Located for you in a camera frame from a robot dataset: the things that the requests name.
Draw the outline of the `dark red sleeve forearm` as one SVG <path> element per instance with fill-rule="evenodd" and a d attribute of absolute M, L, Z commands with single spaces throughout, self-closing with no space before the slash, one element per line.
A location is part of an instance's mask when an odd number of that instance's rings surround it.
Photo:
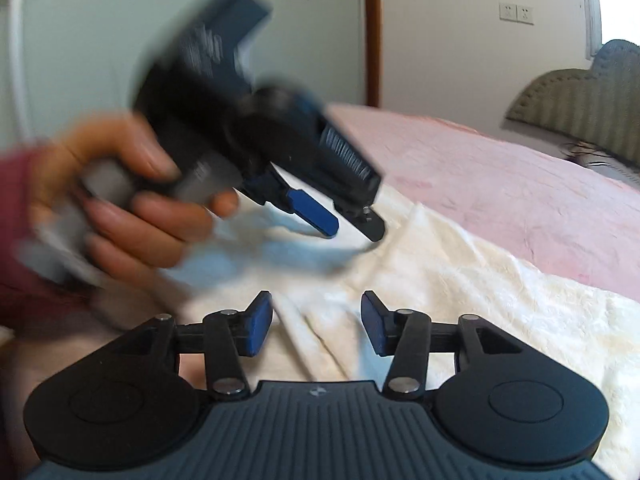
<path fill-rule="evenodd" d="M 1 156 L 1 325 L 15 333 L 40 318 L 88 307 L 90 289 L 57 285 L 20 263 L 18 250 L 32 242 L 28 218 L 29 182 L 41 148 L 24 148 Z"/>

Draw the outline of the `person's left hand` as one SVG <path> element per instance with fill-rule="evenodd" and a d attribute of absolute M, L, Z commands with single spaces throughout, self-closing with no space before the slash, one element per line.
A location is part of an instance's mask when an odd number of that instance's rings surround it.
<path fill-rule="evenodd" d="M 34 238 L 22 261 L 55 283 L 153 286 L 157 270 L 179 263 L 238 206 L 241 176 L 227 159 L 196 154 L 194 141 L 176 152 L 186 166 L 133 114 L 85 120 L 48 143 L 32 166 Z"/>

